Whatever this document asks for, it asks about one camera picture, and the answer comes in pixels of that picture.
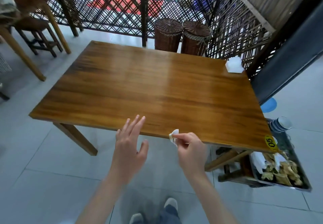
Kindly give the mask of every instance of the gray tile floor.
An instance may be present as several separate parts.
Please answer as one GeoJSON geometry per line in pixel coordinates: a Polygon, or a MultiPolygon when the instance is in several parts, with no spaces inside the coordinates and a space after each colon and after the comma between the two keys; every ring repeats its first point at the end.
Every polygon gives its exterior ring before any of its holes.
{"type": "MultiPolygon", "coordinates": [[[[56,83],[91,40],[141,46],[136,37],[85,30],[73,37],[61,26],[72,54],[40,51],[34,56],[14,31],[26,53],[47,76],[40,82],[7,46],[0,52],[13,71],[0,75],[4,92],[11,97],[0,104],[0,216],[1,223],[71,224],[107,174],[114,150],[115,132],[79,127],[98,148],[91,157],[51,123],[33,120],[29,112],[56,83]]],[[[154,48],[148,40],[148,48],[154,48]]],[[[312,193],[279,187],[251,189],[232,182],[217,181],[220,170],[208,173],[223,201],[240,223],[323,223],[323,176],[319,153],[323,150],[323,59],[319,59],[276,96],[277,109],[270,118],[289,117],[295,150],[313,186],[312,193]]],[[[127,224],[138,211],[154,221],[167,197],[179,203],[184,224],[207,223],[194,191],[177,163],[176,148],[169,140],[140,136],[150,142],[147,162],[116,203],[107,223],[127,224]]],[[[214,159],[210,148],[210,159],[214,159]]]]}

